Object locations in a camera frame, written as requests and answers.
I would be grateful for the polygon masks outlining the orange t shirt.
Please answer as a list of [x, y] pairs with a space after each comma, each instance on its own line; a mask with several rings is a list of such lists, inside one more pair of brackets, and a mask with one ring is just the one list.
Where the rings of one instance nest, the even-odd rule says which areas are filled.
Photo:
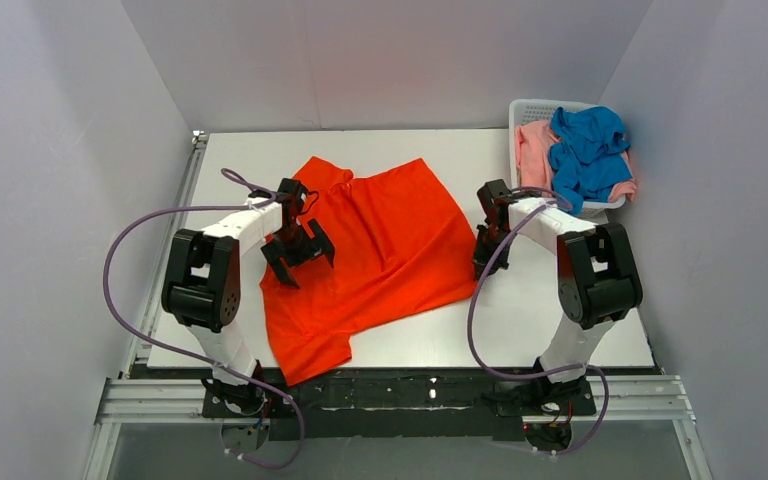
[[475, 236], [423, 159], [361, 178], [312, 157], [294, 177], [318, 192], [308, 216], [335, 258], [293, 268], [297, 287], [271, 269], [260, 281], [269, 345], [287, 385], [349, 362], [356, 334], [472, 295]]

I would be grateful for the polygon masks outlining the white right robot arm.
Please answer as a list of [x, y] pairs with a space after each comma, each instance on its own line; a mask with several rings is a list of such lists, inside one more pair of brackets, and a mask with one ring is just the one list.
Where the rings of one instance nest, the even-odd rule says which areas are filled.
[[477, 227], [472, 263], [476, 286], [509, 266], [510, 247], [524, 234], [554, 254], [562, 316], [534, 371], [499, 378], [516, 383], [526, 399], [559, 402], [579, 393], [604, 335], [643, 300], [643, 288], [625, 228], [571, 214], [561, 194], [540, 187], [511, 189], [502, 179], [477, 191], [485, 219]]

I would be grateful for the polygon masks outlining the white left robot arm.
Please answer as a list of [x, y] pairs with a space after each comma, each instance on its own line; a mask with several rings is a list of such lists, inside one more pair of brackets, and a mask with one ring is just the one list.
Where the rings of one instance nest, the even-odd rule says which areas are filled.
[[329, 263], [335, 259], [335, 247], [318, 221], [299, 221], [303, 211], [303, 200], [251, 197], [222, 220], [173, 236], [161, 306], [215, 361], [211, 379], [203, 384], [221, 400], [242, 404], [263, 393], [250, 382], [262, 377], [261, 365], [236, 320], [242, 257], [259, 247], [280, 284], [289, 287], [298, 285], [292, 268], [320, 257]]

